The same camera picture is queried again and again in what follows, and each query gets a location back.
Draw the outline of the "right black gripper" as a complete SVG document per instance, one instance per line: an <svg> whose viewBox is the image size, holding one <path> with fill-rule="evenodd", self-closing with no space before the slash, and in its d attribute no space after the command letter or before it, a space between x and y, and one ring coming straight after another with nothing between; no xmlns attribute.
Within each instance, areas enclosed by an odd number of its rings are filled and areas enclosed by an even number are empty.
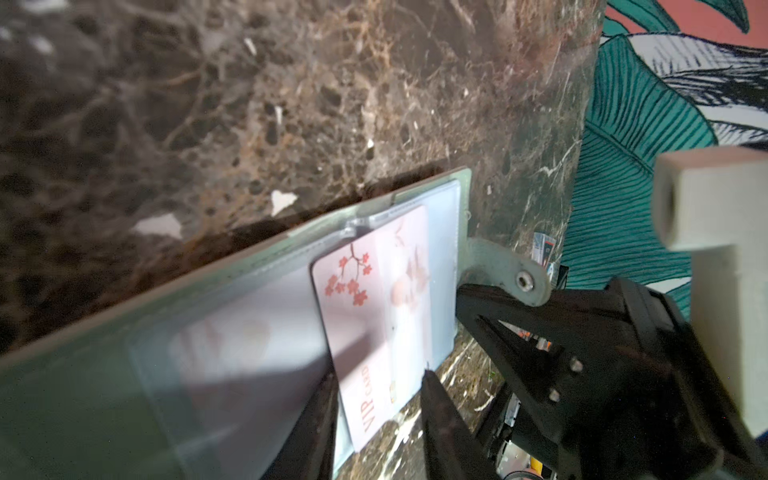
<svg viewBox="0 0 768 480"><path fill-rule="evenodd" d="M542 432L561 479L764 479L767 457L675 302L626 279L538 307L463 285L458 320Z"/></svg>

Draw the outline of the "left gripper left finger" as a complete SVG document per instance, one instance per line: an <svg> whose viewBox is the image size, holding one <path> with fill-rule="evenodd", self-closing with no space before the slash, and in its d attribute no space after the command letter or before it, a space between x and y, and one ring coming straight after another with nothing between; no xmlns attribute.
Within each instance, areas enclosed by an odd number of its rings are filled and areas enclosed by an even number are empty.
<svg viewBox="0 0 768 480"><path fill-rule="evenodd" d="M328 372L261 479L331 480L338 413L338 380Z"/></svg>

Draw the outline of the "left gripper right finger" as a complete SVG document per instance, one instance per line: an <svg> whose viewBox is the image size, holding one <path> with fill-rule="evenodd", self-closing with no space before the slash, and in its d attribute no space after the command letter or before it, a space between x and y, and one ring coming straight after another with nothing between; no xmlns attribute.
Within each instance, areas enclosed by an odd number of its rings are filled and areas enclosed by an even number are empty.
<svg viewBox="0 0 768 480"><path fill-rule="evenodd" d="M420 404L429 480L499 478L432 370L424 371Z"/></svg>

